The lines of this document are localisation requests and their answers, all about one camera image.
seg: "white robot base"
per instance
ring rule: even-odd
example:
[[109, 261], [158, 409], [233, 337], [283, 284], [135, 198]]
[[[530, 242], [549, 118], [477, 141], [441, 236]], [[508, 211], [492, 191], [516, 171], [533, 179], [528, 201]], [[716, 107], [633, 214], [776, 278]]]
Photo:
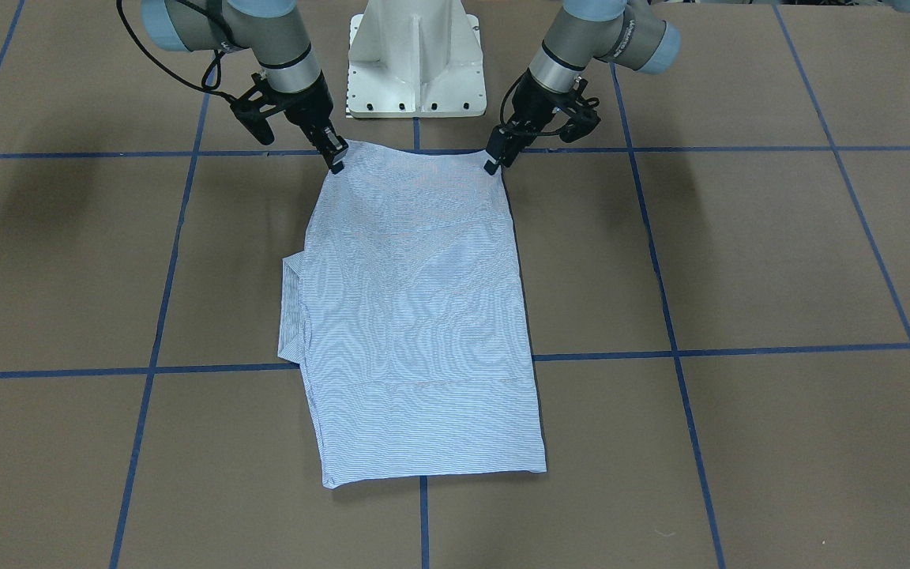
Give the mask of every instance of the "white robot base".
[[346, 109], [357, 119], [483, 115], [479, 19], [459, 0], [370, 0], [350, 20]]

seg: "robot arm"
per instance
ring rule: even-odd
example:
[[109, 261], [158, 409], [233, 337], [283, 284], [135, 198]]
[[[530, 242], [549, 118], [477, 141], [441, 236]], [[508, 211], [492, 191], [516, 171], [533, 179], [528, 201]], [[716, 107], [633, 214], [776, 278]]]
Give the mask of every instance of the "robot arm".
[[[494, 174], [539, 136], [576, 141], [599, 125], [596, 98], [584, 98], [581, 72], [593, 58], [642, 73], [664, 72], [679, 53], [679, 32], [651, 12], [646, 0], [564, 0], [536, 57], [512, 85], [515, 112], [495, 126], [484, 167]], [[567, 123], [553, 132], [543, 127], [563, 111]]]
[[252, 76], [255, 85], [242, 96], [224, 97], [234, 115], [267, 145], [274, 140], [267, 119], [283, 112], [332, 172], [342, 170], [348, 145], [329, 120], [332, 95], [296, 0], [144, 0], [142, 21], [156, 45], [167, 51], [250, 48], [262, 74]]

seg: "gray robot arm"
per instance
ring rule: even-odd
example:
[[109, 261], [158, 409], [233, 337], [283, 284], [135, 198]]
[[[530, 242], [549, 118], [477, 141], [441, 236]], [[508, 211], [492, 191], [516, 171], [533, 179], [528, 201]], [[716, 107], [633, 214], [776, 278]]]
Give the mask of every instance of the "gray robot arm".
[[[593, 58], [657, 74], [678, 53], [678, 30], [656, 18], [646, 0], [564, 0], [536, 57], [512, 85], [515, 111], [508, 120], [502, 102], [501, 125], [487, 144], [487, 172], [512, 165], [539, 136], [556, 134], [570, 143], [599, 125], [599, 101], [582, 95], [588, 82], [581, 73]], [[543, 132], [557, 111], [566, 113], [566, 125]]]
[[268, 117], [283, 112], [332, 172], [343, 168], [348, 145], [329, 120], [332, 95], [296, 0], [142, 0], [141, 13], [147, 33], [163, 50], [250, 48], [262, 73], [252, 76], [254, 86], [245, 94], [224, 97], [234, 115], [267, 145], [274, 140]]

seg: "cloth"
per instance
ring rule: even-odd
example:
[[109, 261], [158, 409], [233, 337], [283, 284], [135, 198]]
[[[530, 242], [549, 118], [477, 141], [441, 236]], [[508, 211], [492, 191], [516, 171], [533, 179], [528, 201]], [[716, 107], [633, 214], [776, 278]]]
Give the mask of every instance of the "cloth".
[[351, 141], [283, 259], [322, 483], [545, 472], [512, 219], [483, 152]]

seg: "light blue striped fabric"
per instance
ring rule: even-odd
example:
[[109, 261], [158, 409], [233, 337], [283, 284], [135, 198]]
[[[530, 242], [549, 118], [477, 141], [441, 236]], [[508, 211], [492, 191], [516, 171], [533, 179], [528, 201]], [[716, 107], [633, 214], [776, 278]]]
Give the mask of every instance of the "light blue striped fabric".
[[300, 365], [326, 488], [546, 471], [512, 219], [485, 161], [351, 141], [283, 262], [279, 356]]

